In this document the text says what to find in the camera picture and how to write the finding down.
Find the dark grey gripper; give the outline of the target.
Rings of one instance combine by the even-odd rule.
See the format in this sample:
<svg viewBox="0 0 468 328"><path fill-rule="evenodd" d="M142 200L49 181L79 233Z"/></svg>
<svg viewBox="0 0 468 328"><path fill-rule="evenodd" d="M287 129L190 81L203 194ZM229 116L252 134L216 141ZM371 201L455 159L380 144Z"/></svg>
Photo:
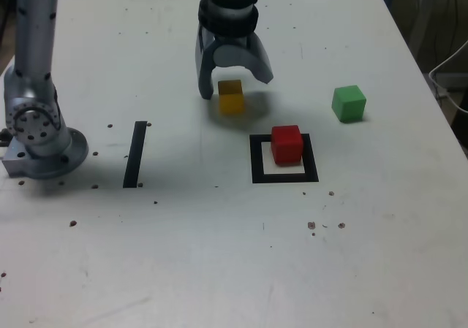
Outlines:
<svg viewBox="0 0 468 328"><path fill-rule="evenodd" d="M273 79L271 64L259 37L215 36L202 24L198 25L195 47L197 84L204 100L214 93L212 71L215 67L241 66L248 69L254 78L268 84Z"/></svg>

